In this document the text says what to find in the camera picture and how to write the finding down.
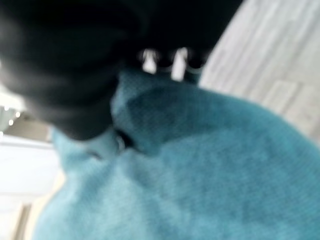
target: teal fabric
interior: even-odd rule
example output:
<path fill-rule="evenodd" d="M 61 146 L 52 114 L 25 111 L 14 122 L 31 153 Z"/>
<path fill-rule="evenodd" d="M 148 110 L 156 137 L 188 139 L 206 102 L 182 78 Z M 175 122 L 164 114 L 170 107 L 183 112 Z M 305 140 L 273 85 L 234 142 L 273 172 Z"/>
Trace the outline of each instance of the teal fabric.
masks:
<path fill-rule="evenodd" d="M 55 131 L 67 181 L 33 240 L 320 239 L 320 153 L 293 127 L 193 85 L 119 78 L 114 127 L 133 146 L 97 160 Z"/>

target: light wooden floor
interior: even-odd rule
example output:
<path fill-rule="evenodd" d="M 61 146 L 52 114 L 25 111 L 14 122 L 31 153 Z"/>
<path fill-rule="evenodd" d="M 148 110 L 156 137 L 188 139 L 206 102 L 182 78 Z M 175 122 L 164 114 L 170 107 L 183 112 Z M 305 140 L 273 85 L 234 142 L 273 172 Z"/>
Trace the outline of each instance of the light wooden floor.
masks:
<path fill-rule="evenodd" d="M 320 145 L 320 0 L 247 0 L 201 85 L 271 109 Z"/>
<path fill-rule="evenodd" d="M 247 0 L 214 49 L 201 86 L 262 104 L 320 144 L 320 0 Z M 50 149 L 0 151 L 4 240 L 18 202 L 50 189 L 58 161 Z"/>

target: white surface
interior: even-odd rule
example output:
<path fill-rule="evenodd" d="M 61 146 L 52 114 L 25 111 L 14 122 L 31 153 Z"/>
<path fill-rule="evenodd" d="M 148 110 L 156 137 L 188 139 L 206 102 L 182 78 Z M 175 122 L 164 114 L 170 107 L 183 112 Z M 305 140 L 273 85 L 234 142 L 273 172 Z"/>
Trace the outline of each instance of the white surface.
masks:
<path fill-rule="evenodd" d="M 8 237 L 19 203 L 47 194 L 58 169 L 50 144 L 6 135 L 0 140 L 0 240 Z"/>

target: fuzzy teal textile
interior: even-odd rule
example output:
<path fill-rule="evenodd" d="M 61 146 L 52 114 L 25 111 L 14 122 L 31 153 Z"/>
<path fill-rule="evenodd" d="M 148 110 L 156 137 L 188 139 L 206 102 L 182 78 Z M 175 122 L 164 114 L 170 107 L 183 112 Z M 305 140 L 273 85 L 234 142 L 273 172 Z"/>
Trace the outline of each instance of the fuzzy teal textile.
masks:
<path fill-rule="evenodd" d="M 320 153 L 293 127 L 161 76 L 119 79 L 114 127 L 133 146 L 97 160 L 55 131 L 67 181 L 33 240 L 320 239 Z"/>

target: black fabric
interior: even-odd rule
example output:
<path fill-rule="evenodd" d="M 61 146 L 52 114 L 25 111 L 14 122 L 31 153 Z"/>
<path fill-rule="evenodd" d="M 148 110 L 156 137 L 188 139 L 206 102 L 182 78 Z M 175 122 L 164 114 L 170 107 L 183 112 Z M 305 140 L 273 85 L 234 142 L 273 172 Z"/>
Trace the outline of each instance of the black fabric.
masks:
<path fill-rule="evenodd" d="M 2 0 L 1 81 L 69 137 L 112 123 L 126 59 L 145 48 L 213 48 L 241 0 Z"/>

